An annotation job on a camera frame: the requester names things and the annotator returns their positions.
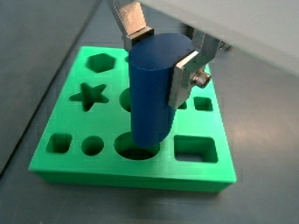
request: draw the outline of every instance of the star-shaped hole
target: star-shaped hole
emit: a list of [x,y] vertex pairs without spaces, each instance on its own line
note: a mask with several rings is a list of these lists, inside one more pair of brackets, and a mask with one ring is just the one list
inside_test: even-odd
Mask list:
[[89,111],[93,104],[108,103],[108,98],[101,94],[106,85],[101,84],[96,87],[90,87],[86,83],[80,84],[80,93],[69,97],[73,102],[81,102],[82,110]]

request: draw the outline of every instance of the square hole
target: square hole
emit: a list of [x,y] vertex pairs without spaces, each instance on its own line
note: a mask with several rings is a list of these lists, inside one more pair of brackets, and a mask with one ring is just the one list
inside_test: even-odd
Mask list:
[[193,107],[196,110],[212,111],[211,99],[205,97],[193,97]]
[[217,163],[213,139],[200,136],[174,136],[173,156],[179,161]]
[[70,139],[70,135],[53,134],[45,150],[50,153],[65,153],[70,148]]
[[187,109],[187,102],[184,102],[177,109]]

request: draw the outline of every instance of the hexagonal hole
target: hexagonal hole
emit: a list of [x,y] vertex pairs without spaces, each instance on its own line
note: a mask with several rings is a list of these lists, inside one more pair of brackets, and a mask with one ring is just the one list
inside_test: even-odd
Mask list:
[[133,143],[132,133],[126,132],[116,138],[114,149],[116,153],[122,158],[132,160],[145,160],[157,154],[160,150],[160,144],[150,148],[141,148]]
[[193,107],[196,110],[212,111],[211,99],[205,97],[193,97]]
[[120,105],[121,105],[122,109],[126,112],[130,112],[129,88],[122,91],[122,93],[118,97],[118,102],[120,102]]
[[213,139],[201,136],[174,136],[173,156],[179,161],[217,163]]
[[50,153],[65,153],[70,148],[70,139],[70,135],[53,134],[45,150]]
[[94,73],[104,73],[114,68],[116,59],[105,53],[88,57],[86,67]]
[[102,148],[104,142],[97,136],[89,136],[81,143],[81,151],[88,156],[96,156]]

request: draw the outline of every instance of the circular hole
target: circular hole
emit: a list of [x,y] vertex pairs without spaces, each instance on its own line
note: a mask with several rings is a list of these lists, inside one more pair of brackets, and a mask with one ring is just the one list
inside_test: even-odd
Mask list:
[[130,112],[129,88],[122,91],[122,93],[118,97],[118,102],[120,102],[120,105],[121,105],[122,109],[126,112]]
[[101,152],[102,148],[104,142],[97,136],[89,136],[81,144],[82,153],[88,156],[97,155]]
[[122,158],[130,160],[145,160],[148,158],[152,158],[157,154],[160,150],[160,145],[157,144],[150,148],[138,147],[132,141],[130,132],[126,132],[125,134],[122,134],[116,138],[114,149],[116,153]]

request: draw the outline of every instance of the screw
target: screw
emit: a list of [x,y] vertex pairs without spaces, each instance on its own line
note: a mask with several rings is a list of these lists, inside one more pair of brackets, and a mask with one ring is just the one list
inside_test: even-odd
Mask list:
[[199,88],[205,88],[211,81],[211,75],[200,69],[191,77],[191,84]]

